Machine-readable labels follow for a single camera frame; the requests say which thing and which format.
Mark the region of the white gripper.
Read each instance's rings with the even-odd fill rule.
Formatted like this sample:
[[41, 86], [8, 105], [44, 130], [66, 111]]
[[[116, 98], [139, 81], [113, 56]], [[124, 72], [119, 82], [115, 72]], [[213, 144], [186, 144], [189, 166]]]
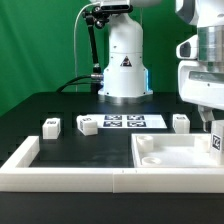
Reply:
[[197, 104], [203, 131], [209, 132], [213, 109], [224, 110], [224, 36], [194, 35], [176, 47], [178, 91], [181, 99]]

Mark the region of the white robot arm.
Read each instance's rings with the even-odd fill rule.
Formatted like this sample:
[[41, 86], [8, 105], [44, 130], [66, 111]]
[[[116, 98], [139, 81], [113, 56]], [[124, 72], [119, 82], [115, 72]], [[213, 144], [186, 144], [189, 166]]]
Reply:
[[[150, 96], [148, 71], [143, 66], [143, 30], [129, 17], [135, 7], [161, 0], [90, 0], [98, 27], [109, 25], [109, 64], [99, 96], [117, 104]], [[183, 101], [196, 104], [204, 123], [212, 111], [224, 111], [224, 0], [175, 0], [175, 13], [197, 33], [176, 47], [178, 91]]]

